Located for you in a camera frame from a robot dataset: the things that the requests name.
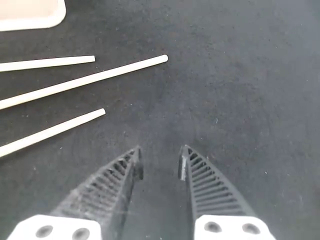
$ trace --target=white stick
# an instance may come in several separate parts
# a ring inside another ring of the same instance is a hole
[[[71,56],[30,61],[7,62],[0,63],[0,72],[84,64],[94,62],[95,60],[95,56]]]
[[[157,64],[162,64],[168,61],[167,55],[157,56],[144,61],[135,62],[129,65],[117,67],[111,70],[98,72],[89,76],[84,76],[75,80],[63,82],[57,85],[49,86],[36,91],[31,91],[18,96],[10,97],[0,101],[0,110],[9,108],[18,104],[23,104],[32,100],[40,99],[52,94],[57,94],[63,91],[74,89],[83,85],[95,83],[104,79],[109,79],[122,74],[130,73],[139,69],[144,69]]]
[[[85,124],[105,114],[106,111],[103,108],[101,108],[99,110],[92,111],[82,116],[78,116],[69,121],[65,121],[43,131],[37,132],[20,140],[4,145],[0,147],[0,157],[11,154],[30,145],[36,144],[42,140],[48,139],[69,129],[75,128],[81,124]]]

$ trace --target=white container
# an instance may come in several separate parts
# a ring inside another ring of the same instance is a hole
[[[0,32],[51,28],[65,16],[65,0],[0,0]]]

